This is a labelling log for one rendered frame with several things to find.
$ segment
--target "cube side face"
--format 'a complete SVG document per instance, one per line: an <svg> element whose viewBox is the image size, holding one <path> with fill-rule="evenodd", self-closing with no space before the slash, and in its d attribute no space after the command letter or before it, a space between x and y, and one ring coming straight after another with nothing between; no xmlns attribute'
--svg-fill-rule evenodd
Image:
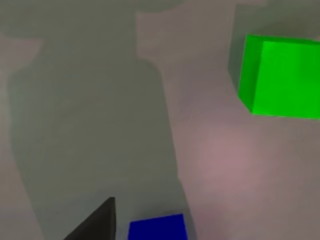
<svg viewBox="0 0 320 240"><path fill-rule="evenodd" d="M254 115L320 117L320 44L274 38L263 44Z"/></svg>
<svg viewBox="0 0 320 240"><path fill-rule="evenodd" d="M263 38L255 35L247 35L245 40L238 97L250 112L254 107L263 44Z"/></svg>
<svg viewBox="0 0 320 240"><path fill-rule="evenodd" d="M183 214L130 223L128 240L188 240Z"/></svg>

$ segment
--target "black triangular object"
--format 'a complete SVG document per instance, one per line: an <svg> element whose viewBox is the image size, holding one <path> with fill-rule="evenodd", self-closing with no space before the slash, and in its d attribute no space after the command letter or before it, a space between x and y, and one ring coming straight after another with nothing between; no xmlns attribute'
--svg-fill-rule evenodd
<svg viewBox="0 0 320 240"><path fill-rule="evenodd" d="M116 199L108 198L64 240L115 240Z"/></svg>

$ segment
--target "blue square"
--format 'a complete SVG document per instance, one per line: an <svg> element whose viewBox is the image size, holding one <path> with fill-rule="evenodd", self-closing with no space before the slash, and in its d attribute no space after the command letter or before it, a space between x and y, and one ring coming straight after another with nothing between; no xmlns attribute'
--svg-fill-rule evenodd
<svg viewBox="0 0 320 240"><path fill-rule="evenodd" d="M130 223L128 240L188 240L183 214Z"/></svg>

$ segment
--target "blue cube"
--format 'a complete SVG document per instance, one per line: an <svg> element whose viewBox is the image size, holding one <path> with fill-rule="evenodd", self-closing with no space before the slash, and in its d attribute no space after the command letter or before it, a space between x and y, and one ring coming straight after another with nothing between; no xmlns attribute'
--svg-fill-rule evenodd
<svg viewBox="0 0 320 240"><path fill-rule="evenodd" d="M133 221L128 240L188 240L183 214Z"/></svg>

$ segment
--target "green square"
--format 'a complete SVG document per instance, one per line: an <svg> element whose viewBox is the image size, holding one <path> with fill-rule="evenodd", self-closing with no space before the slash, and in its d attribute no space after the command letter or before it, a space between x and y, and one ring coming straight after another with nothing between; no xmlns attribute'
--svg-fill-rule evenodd
<svg viewBox="0 0 320 240"><path fill-rule="evenodd" d="M254 115L320 118L320 42L248 35L238 96Z"/></svg>

